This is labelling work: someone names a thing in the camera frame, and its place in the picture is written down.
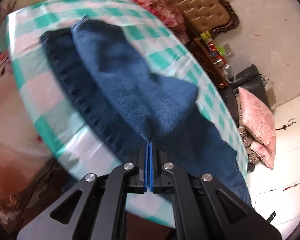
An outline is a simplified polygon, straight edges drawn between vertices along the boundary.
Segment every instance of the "tufted headboard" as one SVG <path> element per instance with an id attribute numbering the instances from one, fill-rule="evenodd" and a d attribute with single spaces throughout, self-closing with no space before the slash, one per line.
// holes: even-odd
<path id="1" fill-rule="evenodd" d="M 209 31 L 216 36 L 236 28 L 237 15 L 224 0 L 168 0 L 179 7 L 187 21 L 191 22 L 196 34 Z"/>

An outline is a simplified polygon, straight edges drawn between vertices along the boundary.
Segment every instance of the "plaid fabric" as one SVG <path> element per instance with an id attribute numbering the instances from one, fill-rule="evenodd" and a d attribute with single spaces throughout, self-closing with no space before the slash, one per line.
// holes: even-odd
<path id="1" fill-rule="evenodd" d="M 65 98 L 39 44 L 45 31 L 69 27 L 83 16 L 121 26 L 152 72 L 196 84 L 199 110 L 237 151 L 246 178 L 247 154 L 240 135 L 207 74 L 160 20 L 126 0 L 49 0 L 8 16 L 7 42 L 21 97 L 43 140 L 69 173 L 79 179 L 89 172 L 99 176 L 120 164 Z M 127 209 L 157 223 L 174 224 L 170 203 L 152 193 L 130 195 Z"/>

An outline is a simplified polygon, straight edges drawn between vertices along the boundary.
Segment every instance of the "dark blue fabric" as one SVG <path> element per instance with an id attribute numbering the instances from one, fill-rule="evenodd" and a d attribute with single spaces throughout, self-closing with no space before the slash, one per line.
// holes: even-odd
<path id="1" fill-rule="evenodd" d="M 251 206 L 236 151 L 199 113 L 196 86 L 151 74 L 120 27 L 83 20 L 71 33 L 45 33 L 42 45 L 65 93 L 121 161 L 155 139 L 173 163 L 211 173 Z"/>

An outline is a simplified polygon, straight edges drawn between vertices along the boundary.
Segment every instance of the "silver screw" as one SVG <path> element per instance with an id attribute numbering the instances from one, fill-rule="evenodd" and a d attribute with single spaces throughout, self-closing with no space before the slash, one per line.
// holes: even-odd
<path id="1" fill-rule="evenodd" d="M 87 182 L 91 182 L 96 179 L 96 176 L 94 174 L 90 173 L 90 174 L 86 175 L 85 179 Z"/>
<path id="2" fill-rule="evenodd" d="M 163 167 L 166 169 L 166 170 L 171 170 L 173 169 L 173 163 L 165 163 L 163 165 Z"/>
<path id="3" fill-rule="evenodd" d="M 203 181 L 212 181 L 213 179 L 212 175 L 209 173 L 203 174 L 201 178 L 203 179 Z"/>
<path id="4" fill-rule="evenodd" d="M 132 170 L 132 169 L 134 168 L 134 164 L 133 164 L 133 163 L 125 163 L 125 164 L 123 165 L 123 168 L 124 168 L 125 170 Z"/>

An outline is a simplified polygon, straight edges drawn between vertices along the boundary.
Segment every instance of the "triangular cutout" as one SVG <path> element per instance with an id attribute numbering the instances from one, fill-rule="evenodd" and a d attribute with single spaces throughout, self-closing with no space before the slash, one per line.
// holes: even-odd
<path id="1" fill-rule="evenodd" d="M 68 224 L 81 195 L 81 190 L 73 192 L 72 195 L 51 212 L 50 217 L 64 225 Z"/>
<path id="2" fill-rule="evenodd" d="M 237 223 L 238 221 L 247 217 L 248 214 L 242 209 L 242 207 L 234 202 L 222 190 L 217 190 L 216 194 L 231 224 Z"/>

